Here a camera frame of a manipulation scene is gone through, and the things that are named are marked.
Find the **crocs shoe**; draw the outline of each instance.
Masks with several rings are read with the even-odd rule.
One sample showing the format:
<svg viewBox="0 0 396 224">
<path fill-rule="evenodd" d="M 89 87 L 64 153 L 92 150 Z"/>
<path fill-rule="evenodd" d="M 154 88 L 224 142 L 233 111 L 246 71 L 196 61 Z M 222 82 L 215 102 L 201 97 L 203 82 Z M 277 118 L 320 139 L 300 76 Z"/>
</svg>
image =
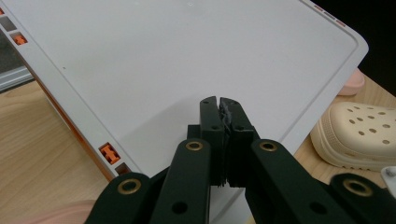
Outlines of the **crocs shoe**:
<svg viewBox="0 0 396 224">
<path fill-rule="evenodd" d="M 335 166 L 380 171 L 396 165 L 396 109 L 334 104 L 310 135 L 319 156 Z"/>
</svg>

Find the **white tray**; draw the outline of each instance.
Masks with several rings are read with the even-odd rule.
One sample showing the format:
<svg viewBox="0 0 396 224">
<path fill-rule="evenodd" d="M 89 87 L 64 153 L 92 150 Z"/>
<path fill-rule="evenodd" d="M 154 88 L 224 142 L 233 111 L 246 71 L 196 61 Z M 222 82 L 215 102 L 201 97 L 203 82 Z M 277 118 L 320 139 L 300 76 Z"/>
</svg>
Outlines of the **white tray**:
<svg viewBox="0 0 396 224">
<path fill-rule="evenodd" d="M 294 153 L 368 50 L 310 1 L 3 0 L 0 8 L 2 32 L 112 176 L 168 166 L 212 95 L 240 102 L 261 137 Z M 18 46 L 18 34 L 28 42 Z M 115 164 L 99 152 L 105 143 L 120 155 Z M 210 219 L 246 220 L 241 192 L 214 188 Z"/>
</svg>

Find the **black linkage arm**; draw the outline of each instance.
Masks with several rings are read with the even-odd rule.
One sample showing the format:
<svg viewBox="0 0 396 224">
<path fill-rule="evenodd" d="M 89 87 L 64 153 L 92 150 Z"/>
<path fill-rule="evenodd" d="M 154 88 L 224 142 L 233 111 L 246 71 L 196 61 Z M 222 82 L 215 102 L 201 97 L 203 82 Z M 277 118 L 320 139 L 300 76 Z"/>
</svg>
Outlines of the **black linkage arm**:
<svg viewBox="0 0 396 224">
<path fill-rule="evenodd" d="M 114 178 L 86 223 L 207 223 L 210 186 L 246 188 L 256 223 L 396 223 L 396 200 L 358 175 L 320 183 L 278 142 L 260 139 L 242 106 L 200 103 L 168 169 Z"/>
</svg>

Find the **screw hole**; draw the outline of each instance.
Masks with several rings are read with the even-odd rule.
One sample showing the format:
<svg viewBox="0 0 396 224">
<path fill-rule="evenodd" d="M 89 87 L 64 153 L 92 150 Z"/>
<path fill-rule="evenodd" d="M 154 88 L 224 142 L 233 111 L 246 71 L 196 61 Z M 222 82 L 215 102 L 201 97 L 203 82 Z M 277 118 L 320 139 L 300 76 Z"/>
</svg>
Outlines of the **screw hole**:
<svg viewBox="0 0 396 224">
<path fill-rule="evenodd" d="M 345 179 L 343 181 L 344 188 L 350 192 L 357 194 L 362 197 L 370 197 L 373 195 L 373 191 L 366 184 L 356 179 Z"/>
<path fill-rule="evenodd" d="M 321 214 L 321 215 L 327 214 L 326 207 L 321 203 L 311 203 L 309 204 L 309 207 L 312 209 L 312 211 L 314 211 L 317 214 Z"/>
<path fill-rule="evenodd" d="M 142 183 L 138 179 L 126 179 L 119 183 L 117 190 L 120 194 L 133 194 L 137 192 Z"/>
<path fill-rule="evenodd" d="M 260 148 L 266 151 L 275 151 L 277 150 L 277 146 L 269 143 L 269 142 L 262 142 L 260 143 Z"/>
<path fill-rule="evenodd" d="M 179 202 L 172 205 L 172 211 L 175 214 L 184 214 L 187 212 L 188 206 L 186 203 Z"/>
<path fill-rule="evenodd" d="M 202 145 L 202 143 L 200 143 L 200 142 L 189 142 L 186 145 L 186 148 L 191 151 L 198 151 L 198 150 L 201 150 L 203 147 L 204 147 L 204 145 Z"/>
</svg>

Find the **wooden table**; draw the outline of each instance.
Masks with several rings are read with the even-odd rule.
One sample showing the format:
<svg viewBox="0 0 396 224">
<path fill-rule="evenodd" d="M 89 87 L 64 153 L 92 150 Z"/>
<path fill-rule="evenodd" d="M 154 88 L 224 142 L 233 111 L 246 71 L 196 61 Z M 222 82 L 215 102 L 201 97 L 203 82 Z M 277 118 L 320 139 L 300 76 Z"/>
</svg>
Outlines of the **wooden table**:
<svg viewBox="0 0 396 224">
<path fill-rule="evenodd" d="M 368 77 L 360 93 L 334 101 L 396 107 L 396 98 Z M 379 173 L 337 168 L 323 161 L 309 136 L 295 158 L 325 183 L 335 174 L 350 172 L 384 187 Z M 0 94 L 0 223 L 96 199 L 106 184 L 36 82 Z"/>
</svg>

